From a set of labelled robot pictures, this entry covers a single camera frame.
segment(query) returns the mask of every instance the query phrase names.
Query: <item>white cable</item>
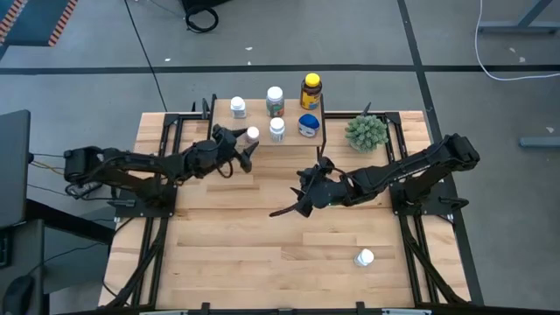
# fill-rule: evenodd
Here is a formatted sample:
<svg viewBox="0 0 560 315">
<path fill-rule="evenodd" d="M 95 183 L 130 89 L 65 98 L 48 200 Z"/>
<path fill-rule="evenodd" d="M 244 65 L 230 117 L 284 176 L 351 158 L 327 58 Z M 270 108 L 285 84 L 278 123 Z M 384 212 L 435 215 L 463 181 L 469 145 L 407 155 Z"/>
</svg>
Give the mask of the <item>white cable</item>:
<svg viewBox="0 0 560 315">
<path fill-rule="evenodd" d="M 476 52 L 476 60 L 479 62 L 479 66 L 484 70 L 484 73 L 497 81 L 518 81 L 518 80 L 526 80 L 526 79 L 547 79 L 556 76 L 560 76 L 560 73 L 553 73 L 553 74 L 546 74 L 546 75 L 529 75 L 523 76 L 519 78 L 498 78 L 496 76 L 491 75 L 487 69 L 482 65 L 482 61 L 480 61 L 479 56 L 479 27 L 480 27 L 480 20 L 482 19 L 482 0 L 480 0 L 480 14 L 479 14 L 479 21 L 476 23 L 476 30 L 474 30 L 474 51 Z"/>
</svg>

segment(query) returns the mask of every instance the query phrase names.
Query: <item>gray floor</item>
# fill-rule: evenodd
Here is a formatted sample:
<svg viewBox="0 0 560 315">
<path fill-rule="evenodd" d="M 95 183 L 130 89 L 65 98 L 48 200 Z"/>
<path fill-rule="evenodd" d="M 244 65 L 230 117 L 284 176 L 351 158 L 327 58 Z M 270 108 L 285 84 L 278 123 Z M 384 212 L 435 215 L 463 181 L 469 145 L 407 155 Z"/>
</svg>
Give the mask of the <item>gray floor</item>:
<svg viewBox="0 0 560 315">
<path fill-rule="evenodd" d="M 180 11 L 178 0 L 154 0 Z M 217 9 L 219 27 L 208 34 L 185 30 L 180 17 L 147 0 L 130 1 L 154 66 L 247 66 L 282 64 L 410 65 L 403 23 L 392 0 L 234 0 Z M 473 35 L 478 1 L 408 0 L 411 23 L 425 65 L 475 65 Z M 530 1 L 486 0 L 483 18 L 513 19 Z M 542 18 L 559 19 L 555 1 Z M 560 64 L 559 35 L 483 35 L 488 64 Z M 122 0 L 80 0 L 54 48 L 10 47 L 0 67 L 145 67 Z M 498 73 L 516 76 L 524 73 Z M 327 109 L 424 109 L 414 73 L 324 72 Z M 298 97 L 304 73 L 159 74 L 170 111 L 219 97 L 263 97 L 279 85 Z M 522 150 L 521 136 L 560 132 L 560 79 L 496 82 L 483 73 L 428 73 L 444 133 L 468 136 L 482 156 L 474 170 L 457 174 L 480 285 L 488 305 L 560 310 L 560 151 Z M 142 112 L 161 111 L 149 74 L 0 76 L 0 112 L 31 111 L 31 150 L 60 153 L 84 145 L 131 149 Z M 59 164 L 56 159 L 44 159 Z M 62 178 L 31 170 L 29 182 L 61 191 Z M 30 188 L 32 198 L 72 214 L 110 217 L 103 204 L 74 201 Z M 47 254 L 84 244 L 51 233 Z M 71 289 L 52 295 L 53 312 L 94 307 L 105 248 L 84 251 L 89 272 Z M 63 270 L 76 257 L 52 266 Z"/>
</svg>

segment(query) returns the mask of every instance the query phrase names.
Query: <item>wooden tabletop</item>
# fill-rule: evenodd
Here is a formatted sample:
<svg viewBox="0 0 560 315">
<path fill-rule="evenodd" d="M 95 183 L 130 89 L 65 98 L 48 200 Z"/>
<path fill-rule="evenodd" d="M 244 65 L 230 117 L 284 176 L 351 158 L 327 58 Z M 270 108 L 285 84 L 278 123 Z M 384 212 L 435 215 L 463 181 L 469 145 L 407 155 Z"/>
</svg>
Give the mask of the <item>wooden tabletop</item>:
<svg viewBox="0 0 560 315">
<path fill-rule="evenodd" d="M 136 152 L 158 150 L 163 117 L 143 114 Z M 401 118 L 409 153 L 427 147 L 423 113 L 401 112 Z M 205 139 L 207 124 L 185 122 L 181 150 Z M 367 154 L 350 148 L 346 125 L 346 120 L 326 121 L 325 155 L 337 167 L 351 171 L 388 163 L 384 147 Z M 309 219 L 298 213 L 269 218 L 270 212 L 295 201 L 289 187 L 298 187 L 296 171 L 312 166 L 316 151 L 259 147 L 252 160 L 250 174 L 234 163 L 230 179 L 212 173 L 179 188 L 165 242 L 158 309 L 199 309 L 203 302 L 213 309 L 354 308 L 356 301 L 366 307 L 413 306 L 403 238 L 388 191 L 358 206 L 317 209 Z M 433 216 L 423 217 L 423 224 L 434 266 L 468 299 L 452 226 Z M 105 276 L 110 289 L 120 289 L 137 266 L 143 229 L 144 219 L 137 218 L 115 237 Z M 361 249 L 375 255 L 365 268 L 353 262 Z M 416 266 L 427 297 L 422 267 Z M 151 270 L 144 279 L 143 302 L 150 278 Z M 100 305 L 111 298 L 104 290 Z"/>
<path fill-rule="evenodd" d="M 319 128 L 315 137 L 305 137 L 299 133 L 298 120 L 305 114 L 311 114 L 322 123 L 321 108 L 307 110 L 299 105 L 299 100 L 285 100 L 284 114 L 282 119 L 286 131 L 284 139 L 280 143 L 272 142 L 270 137 L 270 118 L 266 111 L 265 100 L 244 100 L 247 109 L 247 117 L 244 119 L 233 118 L 230 109 L 231 100 L 216 100 L 213 109 L 212 124 L 219 124 L 228 129 L 243 129 L 251 126 L 257 127 L 260 132 L 260 146 L 312 146 L 318 147 L 323 144 L 323 129 Z"/>
</svg>

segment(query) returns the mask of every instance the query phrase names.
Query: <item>robotic arm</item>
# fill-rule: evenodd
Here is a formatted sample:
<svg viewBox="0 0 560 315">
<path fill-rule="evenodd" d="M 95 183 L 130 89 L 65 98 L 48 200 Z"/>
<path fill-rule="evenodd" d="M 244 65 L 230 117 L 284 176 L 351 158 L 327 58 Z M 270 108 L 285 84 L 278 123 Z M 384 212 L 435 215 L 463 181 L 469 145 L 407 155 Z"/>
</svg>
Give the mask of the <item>robotic arm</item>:
<svg viewBox="0 0 560 315">
<path fill-rule="evenodd" d="M 391 183 L 406 179 L 403 185 L 404 198 L 416 203 L 430 193 L 430 189 L 440 179 L 451 172 L 468 171 L 480 161 L 478 152 L 464 136 L 445 136 L 440 143 L 434 143 L 425 150 L 386 166 L 369 166 L 350 172 L 343 172 L 334 166 L 328 157 L 322 157 L 312 168 L 298 171 L 301 189 L 291 188 L 297 194 L 297 203 L 270 216 L 286 214 L 296 210 L 304 217 L 311 215 L 312 209 L 330 205 L 351 207 L 373 200 Z M 333 171 L 339 172 L 340 181 L 327 177 Z M 424 171 L 418 177 L 410 175 Z"/>
<path fill-rule="evenodd" d="M 64 153 L 66 167 L 64 179 L 73 185 L 83 186 L 91 182 L 121 188 L 133 192 L 150 207 L 165 207 L 170 201 L 169 187 L 180 186 L 191 177 L 204 178 L 217 170 L 223 177 L 233 174 L 231 161 L 239 160 L 241 168 L 250 172 L 250 156 L 258 143 L 254 143 L 243 152 L 235 150 L 236 138 L 245 133 L 245 129 L 229 130 L 220 125 L 213 126 L 213 140 L 193 143 L 181 153 L 166 157 L 156 157 L 121 151 L 118 149 L 102 150 L 97 147 L 85 147 L 67 150 Z M 221 167 L 229 164 L 228 175 L 221 172 Z M 138 178 L 127 171 L 151 172 L 167 179 L 162 184 L 160 177 Z"/>
</svg>

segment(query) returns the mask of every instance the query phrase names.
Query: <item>small white object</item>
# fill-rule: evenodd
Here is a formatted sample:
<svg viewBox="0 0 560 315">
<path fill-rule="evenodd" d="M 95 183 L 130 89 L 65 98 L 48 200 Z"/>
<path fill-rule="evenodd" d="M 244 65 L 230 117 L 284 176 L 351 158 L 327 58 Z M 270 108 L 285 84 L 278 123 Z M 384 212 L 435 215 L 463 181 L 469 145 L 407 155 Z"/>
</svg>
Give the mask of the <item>small white object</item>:
<svg viewBox="0 0 560 315">
<path fill-rule="evenodd" d="M 234 118 L 245 118 L 247 116 L 245 101 L 241 97 L 236 96 L 231 99 L 231 113 Z"/>
<path fill-rule="evenodd" d="M 353 259 L 354 263 L 359 267 L 366 267 L 374 261 L 374 253 L 371 250 L 364 248 Z"/>
<path fill-rule="evenodd" d="M 257 127 L 247 128 L 247 142 L 254 144 L 259 141 L 259 129 Z"/>
<path fill-rule="evenodd" d="M 270 120 L 270 136 L 272 137 L 272 141 L 277 143 L 282 142 L 282 140 L 284 140 L 285 131 L 284 119 L 276 117 Z"/>
</svg>

